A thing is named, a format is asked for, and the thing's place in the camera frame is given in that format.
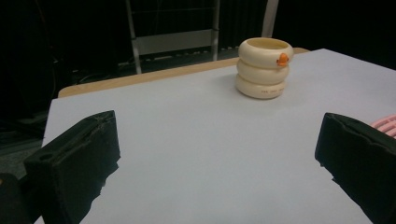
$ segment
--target table surface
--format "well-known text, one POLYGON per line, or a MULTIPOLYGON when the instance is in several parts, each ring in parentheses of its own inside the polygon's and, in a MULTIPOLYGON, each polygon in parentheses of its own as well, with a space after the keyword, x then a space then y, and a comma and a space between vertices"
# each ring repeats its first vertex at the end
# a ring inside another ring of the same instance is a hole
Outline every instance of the table surface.
POLYGON ((257 100, 227 67, 55 99, 43 145, 114 110, 120 168, 82 223, 369 224, 315 160, 326 112, 396 111, 396 71, 330 50, 296 54, 282 95, 257 100))
MULTIPOLYGON (((296 54, 304 53, 304 52, 308 52, 308 51, 309 50, 307 50, 307 49, 294 48, 294 53, 296 53, 296 54)), ((178 76, 183 76, 183 75, 187 75, 187 74, 203 72, 203 71, 207 71, 207 70, 211 70, 211 69, 236 65, 237 61, 238 61, 238 58, 231 58, 231 59, 226 59, 226 60, 214 61, 214 62, 210 62, 210 63, 198 63, 198 64, 194 64, 194 65, 190 65, 190 66, 182 66, 182 67, 178 67, 178 68, 166 69, 166 70, 150 72, 150 73, 145 73, 145 74, 140 74, 140 75, 133 75, 133 76, 128 76, 128 77, 118 77, 118 78, 112 78, 112 79, 103 80, 103 81, 97 81, 97 82, 92 82, 92 83, 87 83, 87 84, 70 86, 70 87, 66 87, 66 88, 60 90, 58 93, 58 97, 82 94, 82 93, 91 92, 91 91, 108 90, 108 89, 113 89, 113 88, 117 88, 117 87, 134 85, 134 84, 142 83, 142 82, 159 80, 159 79, 163 79, 163 78, 167 78, 167 77, 178 77, 178 76)))

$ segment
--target gray floor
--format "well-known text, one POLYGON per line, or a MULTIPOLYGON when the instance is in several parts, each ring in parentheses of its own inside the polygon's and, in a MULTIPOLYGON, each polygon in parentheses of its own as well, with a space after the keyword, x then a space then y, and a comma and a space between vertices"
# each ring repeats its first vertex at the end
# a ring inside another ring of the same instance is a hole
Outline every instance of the gray floor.
MULTIPOLYGON (((237 49, 223 49, 219 51, 218 60, 237 57, 237 49)), ((159 71, 163 69, 180 66, 206 63, 212 61, 210 52, 194 52, 189 54, 177 54, 172 57, 161 57, 156 59, 146 59, 141 63, 143 73, 159 71)), ((120 73, 117 77, 125 77, 135 74, 133 63, 120 66, 120 73)), ((76 84, 94 82, 114 76, 86 75, 77 77, 76 84)), ((32 120, 24 122, 41 122, 45 126, 48 112, 39 113, 32 120)), ((17 178, 25 175, 23 161, 41 148, 42 140, 32 138, 26 134, 0 130, 0 173, 11 173, 17 178)))

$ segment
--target cream ceramic ring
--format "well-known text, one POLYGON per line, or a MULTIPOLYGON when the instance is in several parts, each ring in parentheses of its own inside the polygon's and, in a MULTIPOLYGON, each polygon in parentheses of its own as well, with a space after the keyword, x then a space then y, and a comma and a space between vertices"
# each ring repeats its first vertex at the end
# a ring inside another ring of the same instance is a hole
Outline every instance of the cream ceramic ring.
POLYGON ((289 73, 289 66, 275 68, 259 68, 250 66, 239 60, 236 64, 239 76, 243 79, 262 85, 274 85, 285 80, 289 73))
POLYGON ((283 81, 276 85, 266 86, 251 83, 237 75, 235 85, 238 90, 250 97, 259 99, 271 99, 282 94, 283 90, 285 89, 286 83, 283 81))
POLYGON ((288 65, 293 58, 294 51, 285 41, 257 37, 242 42, 238 54, 245 63, 256 67, 280 68, 288 65))

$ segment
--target wooden table edge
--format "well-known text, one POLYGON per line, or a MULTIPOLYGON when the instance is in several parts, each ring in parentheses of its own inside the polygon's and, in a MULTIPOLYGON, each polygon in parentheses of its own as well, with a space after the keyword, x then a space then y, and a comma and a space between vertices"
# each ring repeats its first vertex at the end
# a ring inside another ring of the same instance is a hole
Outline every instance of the wooden table edge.
MULTIPOLYGON (((304 53, 308 52, 307 49, 294 48, 294 53, 304 53)), ((103 91, 109 90, 117 87, 124 87, 129 85, 134 85, 137 83, 150 82, 154 80, 159 80, 168 77, 178 77, 192 73, 203 72, 207 70, 217 69, 221 67, 236 65, 239 58, 231 58, 225 60, 219 60, 209 63, 198 63, 189 66, 182 66, 177 68, 165 69, 161 71, 155 71, 150 73, 144 73, 139 75, 132 75, 128 77, 117 77, 102 81, 96 81, 91 83, 85 83, 75 86, 69 86, 61 89, 58 94, 58 98, 78 95, 82 93, 88 93, 92 91, 103 91)))

